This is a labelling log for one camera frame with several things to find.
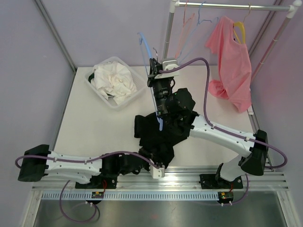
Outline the black t shirt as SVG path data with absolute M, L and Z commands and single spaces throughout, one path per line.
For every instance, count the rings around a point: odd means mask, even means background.
M 151 159 L 156 165 L 167 168 L 175 154 L 173 147 L 189 137 L 193 129 L 193 121 L 198 117 L 197 112 L 189 115 L 183 132 L 175 133 L 166 126 L 159 130 L 159 123 L 155 113 L 147 116 L 136 115 L 134 119 L 134 137 L 138 138 L 139 154 Z

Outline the white tank top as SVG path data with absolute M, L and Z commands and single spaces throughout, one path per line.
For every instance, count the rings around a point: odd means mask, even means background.
M 113 61 L 93 67 L 93 86 L 106 100 L 112 97 L 117 105 L 137 92 L 130 70 Z

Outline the pink wire hanger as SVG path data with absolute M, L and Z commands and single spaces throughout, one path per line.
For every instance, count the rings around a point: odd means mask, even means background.
M 179 40 L 178 40 L 178 47 L 175 53 L 175 58 L 178 59 L 182 55 L 182 50 L 185 47 L 186 40 L 189 36 L 190 30 L 192 23 L 195 18 L 195 13 L 192 13 L 190 16 L 186 16 L 187 13 L 187 4 L 188 0 L 186 1 L 186 4 L 184 6 L 184 13 L 183 13 L 183 24 L 182 24 L 182 30 L 179 35 Z

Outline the green and white raglan shirt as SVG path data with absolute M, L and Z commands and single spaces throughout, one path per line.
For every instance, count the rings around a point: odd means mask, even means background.
M 88 82 L 91 83 L 91 81 L 94 79 L 94 73 L 92 73 L 89 77 L 88 77 Z

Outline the pink t shirt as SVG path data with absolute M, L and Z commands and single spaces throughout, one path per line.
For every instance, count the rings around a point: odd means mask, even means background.
M 205 43 L 217 55 L 219 79 L 209 82 L 208 91 L 217 98 L 226 99 L 242 113 L 251 106 L 251 63 L 248 49 L 233 39 L 234 22 L 226 16 L 220 18 Z

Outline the yellow hanger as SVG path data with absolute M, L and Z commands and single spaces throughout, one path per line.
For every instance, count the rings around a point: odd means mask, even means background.
M 248 4 L 248 7 L 249 7 L 249 12 L 244 17 L 244 19 L 242 21 L 237 21 L 237 22 L 233 23 L 233 34 L 234 34 L 234 37 L 236 38 L 236 41 L 239 44 L 245 44 L 246 43 L 246 30 L 245 30 L 244 23 L 245 23 L 246 18 L 250 15 L 250 12 L 251 12 L 251 4 L 250 3 Z M 236 32 L 236 28 L 240 31 L 241 38 L 239 37 L 239 35 Z

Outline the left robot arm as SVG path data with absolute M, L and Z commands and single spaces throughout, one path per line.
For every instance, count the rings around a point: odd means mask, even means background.
M 50 151 L 45 144 L 27 150 L 15 160 L 15 165 L 19 168 L 21 182 L 62 179 L 75 182 L 77 189 L 114 188 L 114 180 L 119 175 L 137 175 L 143 168 L 154 179 L 162 174 L 154 162 L 136 152 L 116 151 L 98 157 L 79 157 Z

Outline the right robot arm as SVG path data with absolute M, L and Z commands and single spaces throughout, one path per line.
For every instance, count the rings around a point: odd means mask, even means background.
M 221 163 L 216 173 L 202 174 L 200 183 L 203 189 L 230 189 L 235 187 L 242 175 L 262 176 L 265 172 L 268 153 L 267 133 L 237 131 L 211 122 L 207 114 L 194 111 L 195 101 L 187 88 L 176 92 L 172 87 L 178 71 L 193 63 L 189 61 L 182 66 L 175 59 L 167 61 L 168 65 L 150 58 L 150 72 L 147 86 L 152 88 L 156 118 L 160 130 L 183 137 L 205 139 L 228 148 L 238 155 L 229 162 Z

